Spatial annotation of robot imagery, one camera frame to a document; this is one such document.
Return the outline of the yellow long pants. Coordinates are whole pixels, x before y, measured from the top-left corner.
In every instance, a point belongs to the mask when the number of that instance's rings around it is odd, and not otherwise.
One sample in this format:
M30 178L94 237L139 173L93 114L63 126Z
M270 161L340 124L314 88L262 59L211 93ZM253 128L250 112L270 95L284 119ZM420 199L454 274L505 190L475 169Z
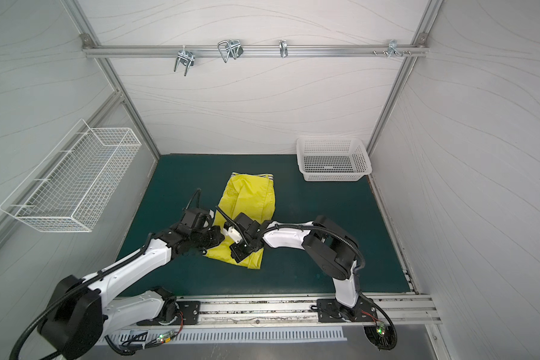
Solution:
M240 213L262 223L272 219L275 212L275 189L272 174L248 175L233 172L218 203L221 210L234 219ZM261 267L264 250L250 254L241 262L231 257L233 240L226 236L217 247L207 250L209 259L258 270Z

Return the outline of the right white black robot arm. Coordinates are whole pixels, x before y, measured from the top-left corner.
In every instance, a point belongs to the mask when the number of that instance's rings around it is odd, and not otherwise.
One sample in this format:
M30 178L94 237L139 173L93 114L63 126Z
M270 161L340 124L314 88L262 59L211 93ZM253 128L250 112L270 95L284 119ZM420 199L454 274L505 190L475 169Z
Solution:
M307 223L260 223L241 213L233 220L226 219L221 233L232 240L229 249L237 263L264 247L305 251L333 280L334 310L328 315L356 321L360 312L359 271L365 267L365 257L356 240L334 221L321 215Z

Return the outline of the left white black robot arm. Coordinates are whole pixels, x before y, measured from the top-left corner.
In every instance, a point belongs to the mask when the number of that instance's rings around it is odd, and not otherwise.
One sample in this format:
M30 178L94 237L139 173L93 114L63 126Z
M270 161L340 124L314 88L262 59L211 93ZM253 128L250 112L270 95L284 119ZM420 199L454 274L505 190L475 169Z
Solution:
M62 279L39 320L38 333L66 359L78 359L105 335L142 321L169 325L181 314L176 297L161 286L129 298L119 295L155 269L190 250L205 251L224 240L214 212L186 208L181 220L150 233L141 249L84 277Z

